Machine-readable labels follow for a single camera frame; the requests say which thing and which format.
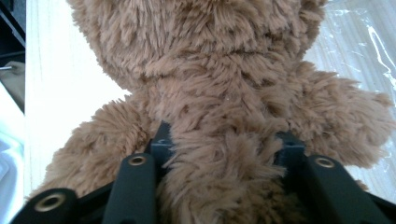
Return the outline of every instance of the grommet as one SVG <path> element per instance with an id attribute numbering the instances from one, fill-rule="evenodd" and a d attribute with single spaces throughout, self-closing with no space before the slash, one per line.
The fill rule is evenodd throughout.
<path id="1" fill-rule="evenodd" d="M 133 166 L 141 165 L 144 164 L 145 162 L 146 162 L 146 158 L 142 156 L 133 157 L 128 160 L 128 163 Z"/>
<path id="2" fill-rule="evenodd" d="M 329 169 L 333 168 L 335 166 L 334 162 L 332 162 L 326 158 L 316 158 L 315 162 L 317 163 L 317 165 L 325 167 L 325 168 L 329 168 Z"/>
<path id="3" fill-rule="evenodd" d="M 52 209 L 59 207 L 66 200 L 66 196 L 63 193 L 53 193 L 44 199 L 40 200 L 35 205 L 37 212 L 48 212 Z"/>

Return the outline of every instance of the teddy bear's head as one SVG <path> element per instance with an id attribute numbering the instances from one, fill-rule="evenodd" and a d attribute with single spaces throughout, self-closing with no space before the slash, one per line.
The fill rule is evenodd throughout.
<path id="1" fill-rule="evenodd" d="M 129 91 L 136 88 L 134 83 L 141 87 L 152 78 L 171 74 L 180 58 L 197 52 L 260 53 L 273 63 L 300 61 L 318 34 L 326 2 L 68 1 L 99 64 Z"/>

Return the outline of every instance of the fluffy fur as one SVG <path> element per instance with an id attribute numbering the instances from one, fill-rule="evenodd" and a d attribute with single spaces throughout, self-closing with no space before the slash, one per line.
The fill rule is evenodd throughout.
<path id="1" fill-rule="evenodd" d="M 74 130 L 34 194 L 84 195 L 112 181 L 161 120 L 176 144 L 158 187 L 163 223 L 303 222 L 273 165 L 279 131 L 343 164 L 369 167 L 384 154 L 395 128 L 388 97 L 302 61 L 324 0 L 69 3 L 99 64 L 132 95 Z"/>

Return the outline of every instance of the teddy bear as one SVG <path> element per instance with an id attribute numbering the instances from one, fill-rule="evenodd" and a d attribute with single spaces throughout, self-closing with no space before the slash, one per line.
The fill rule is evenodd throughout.
<path id="1" fill-rule="evenodd" d="M 175 144 L 157 188 L 163 223 L 304 222 L 274 165 L 279 132 L 344 165 L 386 154 L 388 96 L 303 60 L 326 0 L 68 2 L 99 64 L 131 94 L 72 132 L 32 195 L 83 196 L 113 181 L 162 121 Z"/>

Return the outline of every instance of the white table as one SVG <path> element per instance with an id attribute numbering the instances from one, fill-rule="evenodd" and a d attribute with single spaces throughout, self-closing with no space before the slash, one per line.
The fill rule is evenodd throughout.
<path id="1" fill-rule="evenodd" d="M 396 0 L 332 0 L 326 10 L 320 37 L 305 58 L 396 102 Z M 71 131 L 125 93 L 97 65 L 64 0 L 28 1 L 25 195 L 42 182 L 53 152 Z M 391 112 L 396 115 L 396 108 Z M 394 133 L 385 145 L 390 156 L 373 169 L 348 168 L 373 194 L 393 203 L 395 141 Z"/>

